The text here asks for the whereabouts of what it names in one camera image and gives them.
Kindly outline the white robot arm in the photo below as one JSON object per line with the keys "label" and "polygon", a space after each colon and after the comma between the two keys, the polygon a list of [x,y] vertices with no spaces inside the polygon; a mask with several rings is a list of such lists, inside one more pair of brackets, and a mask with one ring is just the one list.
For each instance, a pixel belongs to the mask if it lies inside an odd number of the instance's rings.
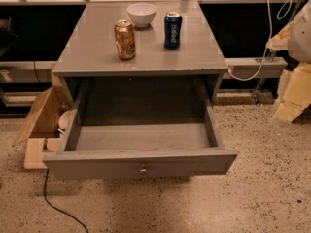
{"label": "white robot arm", "polygon": [[278,98],[271,109],[273,124],[290,124],[311,105],[311,1],[266,46],[286,50],[289,57],[298,61],[292,71],[282,71]]}

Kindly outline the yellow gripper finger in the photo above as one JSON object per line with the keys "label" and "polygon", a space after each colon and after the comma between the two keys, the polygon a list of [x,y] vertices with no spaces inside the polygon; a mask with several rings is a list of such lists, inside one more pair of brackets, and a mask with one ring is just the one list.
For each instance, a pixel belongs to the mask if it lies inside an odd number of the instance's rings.
{"label": "yellow gripper finger", "polygon": [[293,25],[294,23],[292,21],[289,22],[267,41],[266,46],[271,50],[289,50],[291,48],[291,32]]}
{"label": "yellow gripper finger", "polygon": [[271,108],[271,122],[290,124],[311,105],[311,64],[299,63],[292,71],[284,70],[277,94]]}

